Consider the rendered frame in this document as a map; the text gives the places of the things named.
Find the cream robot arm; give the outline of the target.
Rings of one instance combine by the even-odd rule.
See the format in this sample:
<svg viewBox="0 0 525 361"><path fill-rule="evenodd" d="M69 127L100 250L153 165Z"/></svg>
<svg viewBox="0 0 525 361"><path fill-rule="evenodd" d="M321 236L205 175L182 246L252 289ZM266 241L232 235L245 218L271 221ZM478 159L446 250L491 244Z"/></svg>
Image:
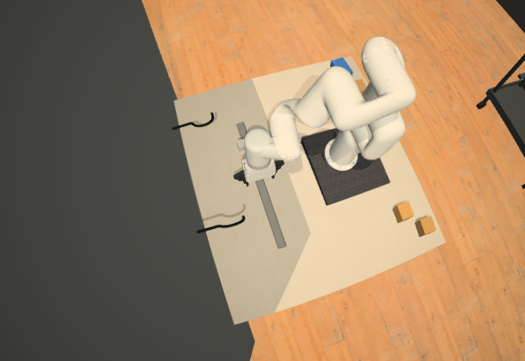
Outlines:
<svg viewBox="0 0 525 361"><path fill-rule="evenodd" d="M387 153L405 132L399 111L412 104L416 90L393 41L380 36L369 39L362 48L361 61L372 82L363 94L348 70L340 66L328 68L301 99L289 99L277 106L270 116L270 133L255 128L237 141L239 151L245 150L246 154L242 164L262 170L272 159L299 158L296 116L315 129L331 119L340 130L324 151L328 164L339 171L351 169L359 153L368 160Z"/></svg>

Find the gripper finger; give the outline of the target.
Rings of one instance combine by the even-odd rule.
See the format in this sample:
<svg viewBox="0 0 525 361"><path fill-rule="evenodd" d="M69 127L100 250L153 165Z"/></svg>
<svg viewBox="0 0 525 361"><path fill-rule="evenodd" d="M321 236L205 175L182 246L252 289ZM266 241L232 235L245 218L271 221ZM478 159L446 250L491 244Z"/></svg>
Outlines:
<svg viewBox="0 0 525 361"><path fill-rule="evenodd" d="M240 171L240 172L238 172L238 173L236 173L233 177L234 177L235 180L245 182L244 184L247 184L247 187L248 187L248 182L247 182L246 179L245 179L244 171L243 171L243 170Z"/></svg>
<svg viewBox="0 0 525 361"><path fill-rule="evenodd" d="M281 168L281 166L283 166L285 163L284 163L283 160L275 160L275 164L276 164L276 173L277 173L277 170L279 170ZM276 173L271 176L272 179L275 179Z"/></svg>

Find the small blue block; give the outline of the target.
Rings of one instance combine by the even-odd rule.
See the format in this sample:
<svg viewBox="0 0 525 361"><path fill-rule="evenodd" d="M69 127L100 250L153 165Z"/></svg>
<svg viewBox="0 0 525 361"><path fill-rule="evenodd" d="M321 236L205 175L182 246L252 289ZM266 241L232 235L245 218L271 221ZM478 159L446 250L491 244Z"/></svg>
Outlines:
<svg viewBox="0 0 525 361"><path fill-rule="evenodd" d="M344 69L348 70L351 74L353 74L351 67L348 65L348 63L344 60L343 57L331 60L330 67L332 66L343 67Z"/></svg>

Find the orange cardboard box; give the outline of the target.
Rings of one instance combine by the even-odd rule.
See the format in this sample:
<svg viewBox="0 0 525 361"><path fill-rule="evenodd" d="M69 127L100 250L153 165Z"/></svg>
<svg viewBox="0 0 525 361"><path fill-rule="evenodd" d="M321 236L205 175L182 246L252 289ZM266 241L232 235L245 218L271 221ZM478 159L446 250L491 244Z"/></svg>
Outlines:
<svg viewBox="0 0 525 361"><path fill-rule="evenodd" d="M417 228L419 237L425 236L426 234L436 231L432 216L418 220L415 223L415 226Z"/></svg>
<svg viewBox="0 0 525 361"><path fill-rule="evenodd" d="M402 221L408 220L414 216L409 202L395 206L393 212L395 214L397 223L401 223Z"/></svg>

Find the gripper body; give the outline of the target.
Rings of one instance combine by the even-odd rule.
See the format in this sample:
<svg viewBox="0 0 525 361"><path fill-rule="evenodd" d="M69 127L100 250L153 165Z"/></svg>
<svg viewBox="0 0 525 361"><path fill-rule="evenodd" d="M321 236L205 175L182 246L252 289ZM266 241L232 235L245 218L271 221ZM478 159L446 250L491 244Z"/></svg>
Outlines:
<svg viewBox="0 0 525 361"><path fill-rule="evenodd" d="M270 164L263 170L255 170L248 166L248 164L243 164L242 169L244 171L244 176L247 182L258 181L267 177L270 177L276 173L276 164L275 160L272 159Z"/></svg>

